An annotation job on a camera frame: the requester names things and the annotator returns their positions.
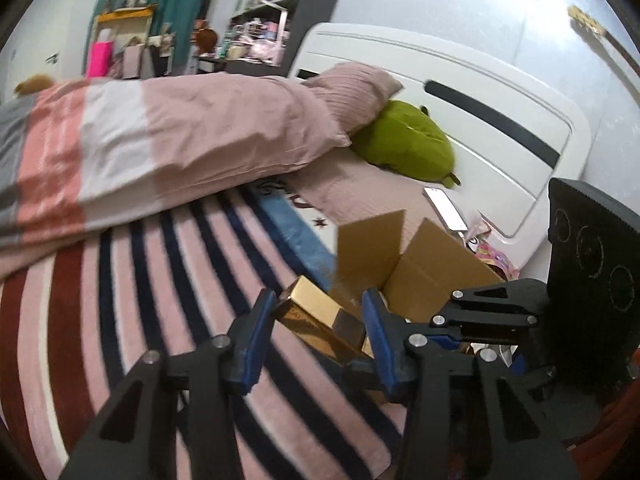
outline brown stuffed toy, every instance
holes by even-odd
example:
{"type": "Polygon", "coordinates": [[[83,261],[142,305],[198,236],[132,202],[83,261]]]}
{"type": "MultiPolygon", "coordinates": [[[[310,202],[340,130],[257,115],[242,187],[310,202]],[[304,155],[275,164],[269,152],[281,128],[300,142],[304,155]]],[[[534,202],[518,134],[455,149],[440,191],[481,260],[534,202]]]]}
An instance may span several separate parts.
{"type": "Polygon", "coordinates": [[[51,88],[55,84],[56,82],[51,76],[46,74],[36,74],[15,87],[14,92],[17,96],[37,94],[47,88],[51,88]]]}

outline bed sheet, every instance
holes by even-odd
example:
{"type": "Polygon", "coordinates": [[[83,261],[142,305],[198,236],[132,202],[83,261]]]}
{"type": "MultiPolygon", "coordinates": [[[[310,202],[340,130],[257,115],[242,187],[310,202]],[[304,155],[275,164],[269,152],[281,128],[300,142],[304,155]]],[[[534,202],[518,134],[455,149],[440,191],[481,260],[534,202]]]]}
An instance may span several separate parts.
{"type": "MultiPolygon", "coordinates": [[[[299,275],[327,288],[335,225],[277,178],[111,228],[1,285],[0,404],[12,439],[57,478],[95,413],[148,348],[191,351],[299,275]]],[[[404,408],[377,406],[276,323],[260,381],[233,403],[248,480],[377,478],[404,408]]],[[[190,478],[186,410],[178,478],[190,478]]]]}

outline white phone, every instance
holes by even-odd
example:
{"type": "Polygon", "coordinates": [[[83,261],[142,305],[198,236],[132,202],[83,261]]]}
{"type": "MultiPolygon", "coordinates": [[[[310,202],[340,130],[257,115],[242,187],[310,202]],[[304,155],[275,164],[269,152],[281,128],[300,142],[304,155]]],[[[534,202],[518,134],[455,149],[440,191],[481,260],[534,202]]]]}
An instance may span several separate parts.
{"type": "Polygon", "coordinates": [[[424,195],[431,202],[449,231],[454,233],[466,232],[468,227],[465,224],[462,216],[453,205],[453,202],[449,199],[447,194],[437,187],[425,187],[424,195]]]}

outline orange object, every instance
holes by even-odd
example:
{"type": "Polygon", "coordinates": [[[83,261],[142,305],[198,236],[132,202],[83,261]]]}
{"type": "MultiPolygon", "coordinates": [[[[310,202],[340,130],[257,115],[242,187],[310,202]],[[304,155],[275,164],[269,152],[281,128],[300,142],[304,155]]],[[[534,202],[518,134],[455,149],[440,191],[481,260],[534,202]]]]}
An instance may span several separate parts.
{"type": "Polygon", "coordinates": [[[196,45],[201,54],[211,52],[218,44],[218,35],[210,28],[198,31],[196,34],[196,45]]]}
{"type": "Polygon", "coordinates": [[[114,20],[124,20],[129,18],[150,18],[154,15],[154,8],[147,7],[146,9],[139,10],[116,10],[109,14],[101,14],[98,16],[98,23],[107,23],[114,20]]]}
{"type": "MultiPolygon", "coordinates": [[[[636,351],[634,361],[640,364],[640,351],[636,351]]],[[[571,450],[582,480],[600,478],[639,424],[640,381],[635,380],[619,400],[605,408],[590,436],[571,450]]]]}
{"type": "Polygon", "coordinates": [[[37,94],[55,85],[55,80],[47,74],[36,74],[20,83],[14,90],[18,96],[37,94]]]}

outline stuffed animal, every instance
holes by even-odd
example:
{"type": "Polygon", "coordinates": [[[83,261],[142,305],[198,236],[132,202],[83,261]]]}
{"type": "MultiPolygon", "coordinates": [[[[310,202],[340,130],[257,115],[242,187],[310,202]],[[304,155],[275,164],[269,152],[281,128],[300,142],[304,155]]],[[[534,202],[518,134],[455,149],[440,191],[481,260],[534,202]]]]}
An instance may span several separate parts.
{"type": "Polygon", "coordinates": [[[47,74],[36,74],[15,87],[14,92],[17,96],[37,94],[47,88],[51,88],[55,84],[56,82],[51,76],[47,74]]]}
{"type": "Polygon", "coordinates": [[[389,101],[376,120],[351,140],[353,151],[369,164],[446,187],[460,184],[452,173],[453,147],[426,108],[389,101]]]}

